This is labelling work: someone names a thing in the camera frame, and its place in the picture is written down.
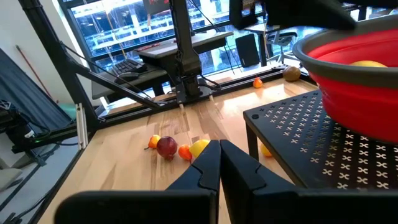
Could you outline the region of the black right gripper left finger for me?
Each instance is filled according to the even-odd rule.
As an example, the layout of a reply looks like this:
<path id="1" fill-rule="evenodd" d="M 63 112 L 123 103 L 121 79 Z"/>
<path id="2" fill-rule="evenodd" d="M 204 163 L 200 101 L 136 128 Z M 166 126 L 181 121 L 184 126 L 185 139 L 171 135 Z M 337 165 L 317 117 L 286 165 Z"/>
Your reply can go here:
<path id="1" fill-rule="evenodd" d="M 221 146 L 212 140 L 162 191 L 86 191 L 66 198 L 54 224 L 217 224 Z"/>

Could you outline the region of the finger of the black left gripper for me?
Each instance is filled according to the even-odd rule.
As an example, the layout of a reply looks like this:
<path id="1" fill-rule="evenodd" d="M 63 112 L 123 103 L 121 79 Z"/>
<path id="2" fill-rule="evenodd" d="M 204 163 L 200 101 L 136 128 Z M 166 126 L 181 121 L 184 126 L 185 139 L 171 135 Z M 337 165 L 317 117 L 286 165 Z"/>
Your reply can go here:
<path id="1" fill-rule="evenodd" d="M 268 23 L 353 30 L 356 21 L 338 0 L 266 0 Z"/>

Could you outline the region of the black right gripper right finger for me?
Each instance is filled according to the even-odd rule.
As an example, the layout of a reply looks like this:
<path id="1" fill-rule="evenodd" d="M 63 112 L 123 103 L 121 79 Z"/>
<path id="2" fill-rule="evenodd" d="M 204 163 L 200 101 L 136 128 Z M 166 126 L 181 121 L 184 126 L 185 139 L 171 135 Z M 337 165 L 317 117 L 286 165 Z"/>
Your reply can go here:
<path id="1" fill-rule="evenodd" d="M 232 224 L 398 224 L 398 191 L 306 189 L 228 140 L 221 183 Z"/>

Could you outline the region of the yellow lemon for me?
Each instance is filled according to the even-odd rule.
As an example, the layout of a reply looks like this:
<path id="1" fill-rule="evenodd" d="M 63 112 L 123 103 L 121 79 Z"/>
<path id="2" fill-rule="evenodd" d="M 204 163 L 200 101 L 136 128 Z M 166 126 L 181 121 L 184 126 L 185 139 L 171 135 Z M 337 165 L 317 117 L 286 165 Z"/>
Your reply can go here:
<path id="1" fill-rule="evenodd" d="M 207 139 L 197 140 L 189 147 L 189 151 L 194 158 L 197 158 L 209 143 L 210 140 Z"/>
<path id="2" fill-rule="evenodd" d="M 379 67 L 379 68 L 386 68 L 386 66 L 382 63 L 372 61 L 372 60 L 360 60 L 357 62 L 351 63 L 352 66 L 358 67 Z"/>

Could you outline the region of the brown kiwi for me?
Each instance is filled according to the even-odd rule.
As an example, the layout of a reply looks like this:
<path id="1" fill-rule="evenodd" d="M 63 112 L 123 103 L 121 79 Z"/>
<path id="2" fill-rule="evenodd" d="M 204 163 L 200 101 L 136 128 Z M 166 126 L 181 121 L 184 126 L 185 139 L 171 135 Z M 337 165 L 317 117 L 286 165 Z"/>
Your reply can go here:
<path id="1" fill-rule="evenodd" d="M 288 66 L 283 70 L 282 76 L 288 82 L 295 82 L 300 79 L 301 71 L 297 67 Z"/>

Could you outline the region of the red collapsible colander bowl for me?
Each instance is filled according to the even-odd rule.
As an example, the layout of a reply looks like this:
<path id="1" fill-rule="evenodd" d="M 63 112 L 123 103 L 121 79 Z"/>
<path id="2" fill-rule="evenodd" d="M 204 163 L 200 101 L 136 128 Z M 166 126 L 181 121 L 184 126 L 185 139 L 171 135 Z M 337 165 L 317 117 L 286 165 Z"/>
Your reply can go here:
<path id="1" fill-rule="evenodd" d="M 398 144 L 398 14 L 359 21 L 354 30 L 321 30 L 298 41 L 293 53 L 318 84 L 333 120 Z M 360 60 L 386 68 L 351 65 Z"/>

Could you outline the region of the orange pear-shaped fruit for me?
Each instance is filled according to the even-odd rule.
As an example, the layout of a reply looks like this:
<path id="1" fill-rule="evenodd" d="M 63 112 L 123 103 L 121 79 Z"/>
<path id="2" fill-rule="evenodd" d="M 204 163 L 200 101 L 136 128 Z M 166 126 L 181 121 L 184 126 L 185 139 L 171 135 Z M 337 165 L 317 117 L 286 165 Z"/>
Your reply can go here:
<path id="1" fill-rule="evenodd" d="M 146 149 L 156 149 L 157 148 L 157 143 L 160 140 L 160 138 L 161 137 L 159 135 L 156 135 L 156 134 L 151 136 L 150 139 L 149 139 L 148 145 L 145 148 L 145 150 Z"/>

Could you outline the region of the dark background desk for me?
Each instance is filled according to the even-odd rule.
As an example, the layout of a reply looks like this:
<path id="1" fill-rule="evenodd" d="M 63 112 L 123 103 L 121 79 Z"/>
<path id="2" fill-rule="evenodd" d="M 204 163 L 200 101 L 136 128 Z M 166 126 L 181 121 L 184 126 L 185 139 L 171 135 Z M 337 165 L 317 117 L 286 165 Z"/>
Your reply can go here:
<path id="1" fill-rule="evenodd" d="M 273 45 L 268 44 L 266 40 L 267 34 L 274 34 L 277 31 L 280 33 L 283 32 L 296 32 L 297 37 L 289 44 L 289 46 L 283 47 L 284 53 L 292 52 L 291 49 L 294 45 L 294 41 L 300 37 L 304 37 L 304 30 L 306 29 L 305 26 L 298 26 L 298 27 L 280 27 L 280 26 L 268 26 L 266 24 L 257 24 L 250 27 L 245 28 L 244 30 L 253 32 L 257 34 L 258 42 L 259 42 L 259 59 L 262 66 L 266 66 L 269 58 L 274 56 L 273 50 L 269 50 L 268 46 L 272 47 Z"/>

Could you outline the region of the grey office chair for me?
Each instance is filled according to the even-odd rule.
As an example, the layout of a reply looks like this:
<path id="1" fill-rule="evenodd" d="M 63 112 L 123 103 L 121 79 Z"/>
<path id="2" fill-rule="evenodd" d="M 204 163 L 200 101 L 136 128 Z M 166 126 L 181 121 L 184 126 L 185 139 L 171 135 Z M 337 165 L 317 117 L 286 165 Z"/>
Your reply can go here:
<path id="1" fill-rule="evenodd" d="M 289 46 L 289 44 L 297 37 L 296 32 L 275 32 L 274 34 L 267 34 L 266 40 L 268 44 L 278 45 L 280 47 L 280 54 L 274 55 L 269 58 L 269 61 L 276 60 L 279 63 L 284 63 L 285 59 L 296 60 L 298 59 L 293 55 L 292 52 L 284 53 L 283 47 Z"/>

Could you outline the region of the black upright panel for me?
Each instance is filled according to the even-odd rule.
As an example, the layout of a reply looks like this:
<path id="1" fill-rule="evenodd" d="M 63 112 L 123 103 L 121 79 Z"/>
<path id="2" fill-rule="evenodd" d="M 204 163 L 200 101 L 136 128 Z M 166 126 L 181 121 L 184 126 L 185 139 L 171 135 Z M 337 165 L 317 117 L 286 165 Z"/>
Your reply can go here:
<path id="1" fill-rule="evenodd" d="M 260 62 L 254 34 L 238 37 L 235 43 L 242 67 L 250 67 Z"/>

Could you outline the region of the grey raised desk top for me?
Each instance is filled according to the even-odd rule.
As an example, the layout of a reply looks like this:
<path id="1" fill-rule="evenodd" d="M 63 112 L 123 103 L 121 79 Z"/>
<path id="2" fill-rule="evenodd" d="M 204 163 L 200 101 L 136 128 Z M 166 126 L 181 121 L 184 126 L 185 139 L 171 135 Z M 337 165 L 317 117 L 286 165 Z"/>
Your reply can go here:
<path id="1" fill-rule="evenodd" d="M 226 38 L 231 36 L 232 32 L 216 32 L 214 34 L 195 34 L 191 36 L 192 47 L 197 54 L 202 54 L 213 49 L 224 47 L 226 45 Z M 154 44 L 152 47 L 144 46 L 143 49 L 134 50 L 141 59 L 153 58 L 160 59 L 169 55 L 177 53 L 176 39 L 169 39 Z"/>

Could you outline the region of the dark red pomegranate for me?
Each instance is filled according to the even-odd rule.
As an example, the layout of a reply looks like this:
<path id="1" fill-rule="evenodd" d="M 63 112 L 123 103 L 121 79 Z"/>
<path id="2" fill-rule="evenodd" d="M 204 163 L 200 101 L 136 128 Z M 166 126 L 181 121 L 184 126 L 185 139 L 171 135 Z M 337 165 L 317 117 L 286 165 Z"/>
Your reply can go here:
<path id="1" fill-rule="evenodd" d="M 170 136 L 164 136 L 158 140 L 156 149 L 165 160 L 172 161 L 177 152 L 177 142 Z"/>

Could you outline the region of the black perforated metal shelf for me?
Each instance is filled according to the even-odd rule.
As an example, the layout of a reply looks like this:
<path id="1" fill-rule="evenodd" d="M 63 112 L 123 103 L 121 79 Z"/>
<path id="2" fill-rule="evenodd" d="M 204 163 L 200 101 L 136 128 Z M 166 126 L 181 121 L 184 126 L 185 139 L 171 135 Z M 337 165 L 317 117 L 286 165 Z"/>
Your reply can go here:
<path id="1" fill-rule="evenodd" d="M 398 145 L 340 126 L 326 114 L 318 90 L 246 110 L 243 116 L 248 137 L 259 138 L 295 184 L 398 190 Z"/>

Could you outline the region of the dark low desk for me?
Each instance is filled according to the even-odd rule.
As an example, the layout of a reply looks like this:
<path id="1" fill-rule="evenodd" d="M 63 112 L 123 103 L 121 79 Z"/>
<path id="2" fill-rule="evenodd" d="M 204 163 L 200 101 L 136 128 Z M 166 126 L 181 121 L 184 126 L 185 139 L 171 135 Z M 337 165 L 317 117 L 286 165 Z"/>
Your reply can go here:
<path id="1" fill-rule="evenodd" d="M 163 95 L 164 92 L 160 89 L 161 84 L 165 82 L 171 82 L 169 74 L 159 68 L 152 65 L 147 66 L 147 70 L 145 72 L 139 73 L 140 76 L 137 80 L 129 82 L 131 85 L 134 85 L 140 90 L 146 90 L 150 88 L 155 88 L 155 96 Z M 110 102 L 120 100 L 124 98 L 123 95 L 106 88 L 96 82 L 91 82 L 91 91 L 92 91 L 92 99 L 97 100 L 101 97 L 109 100 Z"/>

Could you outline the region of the black computer keyboard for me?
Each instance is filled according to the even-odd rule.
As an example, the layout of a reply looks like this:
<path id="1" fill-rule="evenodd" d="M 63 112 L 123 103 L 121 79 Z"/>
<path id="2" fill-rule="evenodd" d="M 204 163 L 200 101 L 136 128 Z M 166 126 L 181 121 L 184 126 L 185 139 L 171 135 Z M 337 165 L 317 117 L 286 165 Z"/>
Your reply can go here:
<path id="1" fill-rule="evenodd" d="M 121 75 L 123 73 L 142 73 L 147 70 L 147 65 L 137 60 L 125 59 L 114 64 L 112 69 L 117 75 Z"/>

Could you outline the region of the black computer mouse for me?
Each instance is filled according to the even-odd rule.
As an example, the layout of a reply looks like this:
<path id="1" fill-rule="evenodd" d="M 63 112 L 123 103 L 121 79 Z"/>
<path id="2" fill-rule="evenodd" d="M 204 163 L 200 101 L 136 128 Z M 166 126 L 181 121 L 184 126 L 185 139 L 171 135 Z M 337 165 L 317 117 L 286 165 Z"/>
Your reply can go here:
<path id="1" fill-rule="evenodd" d="M 139 73 L 134 73 L 134 72 L 122 73 L 115 78 L 114 82 L 121 85 L 123 83 L 137 80 L 139 76 L 140 76 Z"/>

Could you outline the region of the dark fabric panel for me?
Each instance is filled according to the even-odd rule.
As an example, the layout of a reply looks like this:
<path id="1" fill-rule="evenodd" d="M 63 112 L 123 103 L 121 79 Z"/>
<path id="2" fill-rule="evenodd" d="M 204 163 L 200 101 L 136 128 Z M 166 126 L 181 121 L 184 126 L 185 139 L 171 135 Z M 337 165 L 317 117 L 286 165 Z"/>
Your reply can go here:
<path id="1" fill-rule="evenodd" d="M 51 130 L 72 123 L 53 100 L 0 49 L 0 100 L 11 102 L 33 122 Z"/>

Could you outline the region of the red-brown stick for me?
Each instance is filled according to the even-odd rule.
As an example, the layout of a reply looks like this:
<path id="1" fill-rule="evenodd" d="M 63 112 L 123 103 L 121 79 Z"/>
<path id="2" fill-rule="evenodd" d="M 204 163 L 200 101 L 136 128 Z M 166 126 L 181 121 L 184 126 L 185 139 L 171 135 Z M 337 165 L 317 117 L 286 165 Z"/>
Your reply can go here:
<path id="1" fill-rule="evenodd" d="M 38 76 L 37 72 L 34 70 L 33 66 L 30 64 L 30 62 L 28 61 L 27 57 L 24 55 L 24 53 L 22 52 L 21 48 L 16 45 L 16 49 L 18 50 L 18 52 L 21 54 L 22 58 L 25 60 L 26 64 L 29 66 L 29 68 L 31 69 L 32 73 L 34 74 L 34 76 L 36 77 L 37 81 L 40 83 L 41 87 L 43 88 L 44 92 L 46 92 L 46 94 L 53 100 L 52 95 L 50 94 L 50 92 L 48 91 L 48 89 L 46 88 L 46 86 L 44 85 L 44 83 L 42 82 L 42 80 L 40 79 L 40 77 Z"/>

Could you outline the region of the silver aluminium bracket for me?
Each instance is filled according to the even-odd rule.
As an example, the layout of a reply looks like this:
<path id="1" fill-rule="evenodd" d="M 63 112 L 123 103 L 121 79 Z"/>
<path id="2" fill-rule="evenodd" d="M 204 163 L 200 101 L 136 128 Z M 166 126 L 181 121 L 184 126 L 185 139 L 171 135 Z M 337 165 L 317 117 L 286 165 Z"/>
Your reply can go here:
<path id="1" fill-rule="evenodd" d="M 79 150 L 86 149 L 88 145 L 88 131 L 86 124 L 86 114 L 82 103 L 75 105 L 76 108 L 76 128 L 78 135 Z"/>

